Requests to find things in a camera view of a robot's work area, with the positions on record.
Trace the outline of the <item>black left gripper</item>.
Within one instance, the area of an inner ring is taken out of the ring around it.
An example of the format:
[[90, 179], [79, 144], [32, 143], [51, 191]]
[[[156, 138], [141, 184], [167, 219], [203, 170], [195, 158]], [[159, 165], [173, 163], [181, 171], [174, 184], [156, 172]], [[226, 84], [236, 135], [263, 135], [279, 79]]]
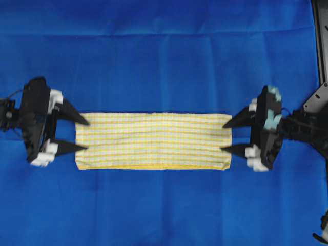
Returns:
[[54, 110], [58, 112], [58, 118], [85, 126], [90, 125], [64, 98], [62, 91], [47, 86], [44, 77], [33, 78], [24, 85], [18, 126], [22, 130], [27, 161], [33, 166], [46, 167], [58, 156], [88, 149], [86, 146], [64, 140], [48, 139], [42, 142], [47, 117]]

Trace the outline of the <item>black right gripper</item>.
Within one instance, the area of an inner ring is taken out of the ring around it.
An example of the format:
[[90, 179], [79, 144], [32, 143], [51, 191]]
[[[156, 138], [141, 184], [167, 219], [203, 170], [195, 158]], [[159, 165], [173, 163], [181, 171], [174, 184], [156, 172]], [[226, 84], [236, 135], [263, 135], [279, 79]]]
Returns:
[[221, 147], [222, 151], [246, 159], [247, 166], [254, 172], [267, 172], [282, 147], [281, 130], [282, 97], [277, 87], [264, 86], [261, 94], [233, 116], [223, 128], [251, 126], [254, 144], [240, 143]]

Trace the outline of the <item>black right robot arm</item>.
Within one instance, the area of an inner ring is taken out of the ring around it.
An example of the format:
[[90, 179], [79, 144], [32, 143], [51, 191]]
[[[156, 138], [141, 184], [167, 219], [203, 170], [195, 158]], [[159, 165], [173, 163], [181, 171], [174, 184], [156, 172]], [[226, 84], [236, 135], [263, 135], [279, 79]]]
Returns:
[[323, 83], [303, 106], [282, 115], [282, 96], [277, 87], [265, 85], [257, 98], [223, 125], [224, 128], [250, 127], [249, 143], [221, 150], [244, 158], [255, 172], [273, 168], [283, 140], [309, 144], [327, 158], [327, 83]]

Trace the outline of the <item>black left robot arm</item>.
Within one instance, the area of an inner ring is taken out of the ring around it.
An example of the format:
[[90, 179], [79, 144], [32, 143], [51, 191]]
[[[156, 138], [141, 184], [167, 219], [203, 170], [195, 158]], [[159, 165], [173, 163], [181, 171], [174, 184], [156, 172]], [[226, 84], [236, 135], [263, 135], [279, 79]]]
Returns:
[[21, 130], [29, 164], [45, 167], [58, 156], [87, 149], [55, 137], [60, 119], [85, 126], [90, 124], [64, 98], [62, 91], [50, 88], [44, 77], [36, 77], [26, 83], [21, 92], [19, 108], [10, 96], [1, 99], [1, 130]]

